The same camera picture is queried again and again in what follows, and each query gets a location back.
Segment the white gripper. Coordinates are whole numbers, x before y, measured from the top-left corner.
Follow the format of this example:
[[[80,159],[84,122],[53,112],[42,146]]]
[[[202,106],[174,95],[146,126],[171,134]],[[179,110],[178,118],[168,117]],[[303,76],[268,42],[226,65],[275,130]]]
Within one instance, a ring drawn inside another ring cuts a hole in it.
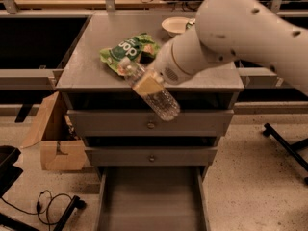
[[[169,84],[179,85],[188,81],[190,75],[185,73],[174,59],[174,39],[166,42],[152,62],[152,68]],[[153,73],[146,74],[133,86],[133,91],[139,96],[147,96],[161,92],[164,89],[159,77]]]

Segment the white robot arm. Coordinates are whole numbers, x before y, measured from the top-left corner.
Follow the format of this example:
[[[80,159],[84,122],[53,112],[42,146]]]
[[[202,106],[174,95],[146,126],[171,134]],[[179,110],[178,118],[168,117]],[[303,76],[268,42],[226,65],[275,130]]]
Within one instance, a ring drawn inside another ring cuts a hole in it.
[[[308,94],[308,30],[256,0],[204,0],[194,25],[166,42],[149,67],[178,85],[200,71],[236,60],[272,67]]]

